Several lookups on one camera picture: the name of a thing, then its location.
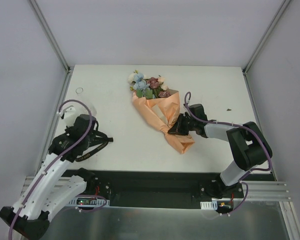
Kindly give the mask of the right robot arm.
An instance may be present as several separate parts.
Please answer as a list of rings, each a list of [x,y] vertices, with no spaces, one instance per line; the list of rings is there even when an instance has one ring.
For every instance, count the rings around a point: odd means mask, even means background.
[[[231,149],[233,161],[204,188],[205,193],[213,198],[227,197],[248,173],[273,156],[270,145],[255,122],[239,125],[209,121],[200,103],[189,106],[187,112],[180,114],[168,133],[186,136],[191,131],[206,139],[228,142]]]

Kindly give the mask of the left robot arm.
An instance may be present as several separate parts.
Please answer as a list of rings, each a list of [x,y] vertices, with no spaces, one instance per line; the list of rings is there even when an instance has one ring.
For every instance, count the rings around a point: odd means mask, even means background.
[[[83,157],[84,151],[93,145],[97,128],[95,117],[81,114],[73,126],[53,139],[43,165],[29,187],[13,206],[4,206],[0,210],[0,218],[9,226],[9,239],[13,231],[30,240],[40,239],[54,217],[74,197],[96,193],[96,176],[85,168],[75,171],[57,191],[53,189],[68,166]]]

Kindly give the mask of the black ribbon gold lettering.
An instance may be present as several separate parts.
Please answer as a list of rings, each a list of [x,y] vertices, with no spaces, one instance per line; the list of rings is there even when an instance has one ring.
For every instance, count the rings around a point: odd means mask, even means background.
[[[97,143],[97,145],[93,146],[95,147],[94,149],[92,149],[91,151],[83,154],[80,157],[77,157],[75,159],[76,162],[83,162],[87,159],[89,159],[90,157],[92,157],[93,155],[97,154],[98,152],[100,152],[102,149],[104,149],[109,143],[113,143],[114,139],[112,137],[108,137],[105,133],[101,132],[98,130],[97,135],[99,136],[99,142]]]

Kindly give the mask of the orange wrapping paper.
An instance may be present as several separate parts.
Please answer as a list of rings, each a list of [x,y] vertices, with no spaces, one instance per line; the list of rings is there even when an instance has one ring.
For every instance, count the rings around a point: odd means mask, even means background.
[[[171,96],[165,98],[146,99],[132,95],[132,104],[148,125],[164,134],[166,141],[178,153],[184,154],[194,143],[191,135],[173,135],[168,131],[177,122],[180,114],[180,95],[177,90],[170,89]]]

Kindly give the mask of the artificial flower bunch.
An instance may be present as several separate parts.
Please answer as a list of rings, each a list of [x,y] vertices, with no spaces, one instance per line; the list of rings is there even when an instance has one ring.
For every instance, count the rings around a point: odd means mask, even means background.
[[[169,87],[165,84],[165,78],[160,75],[146,77],[143,73],[135,70],[128,76],[127,82],[130,91],[138,98],[152,100],[168,98],[172,95]]]

